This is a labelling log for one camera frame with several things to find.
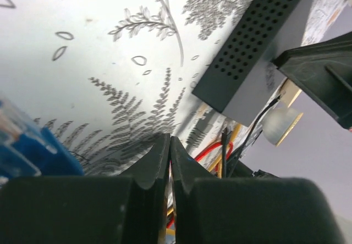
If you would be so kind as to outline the black network switch box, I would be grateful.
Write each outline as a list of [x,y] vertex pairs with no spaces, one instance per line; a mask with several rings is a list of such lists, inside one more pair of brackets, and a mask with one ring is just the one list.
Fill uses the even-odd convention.
[[271,63],[301,45],[313,0],[253,0],[193,89],[215,111],[250,126],[283,80]]

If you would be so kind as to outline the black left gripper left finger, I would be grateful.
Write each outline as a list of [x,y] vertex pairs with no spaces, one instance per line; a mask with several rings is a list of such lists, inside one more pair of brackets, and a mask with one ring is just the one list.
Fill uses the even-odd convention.
[[164,243],[171,137],[117,176],[20,177],[1,189],[1,243]]

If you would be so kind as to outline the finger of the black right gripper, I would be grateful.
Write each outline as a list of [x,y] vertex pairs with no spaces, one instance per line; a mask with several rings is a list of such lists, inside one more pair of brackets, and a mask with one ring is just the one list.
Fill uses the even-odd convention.
[[351,32],[284,51],[272,63],[342,128],[351,130]]

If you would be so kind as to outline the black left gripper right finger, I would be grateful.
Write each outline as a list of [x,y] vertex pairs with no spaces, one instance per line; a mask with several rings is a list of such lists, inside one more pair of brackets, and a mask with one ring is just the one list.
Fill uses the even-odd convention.
[[171,138],[177,243],[344,243],[320,189],[298,178],[219,179]]

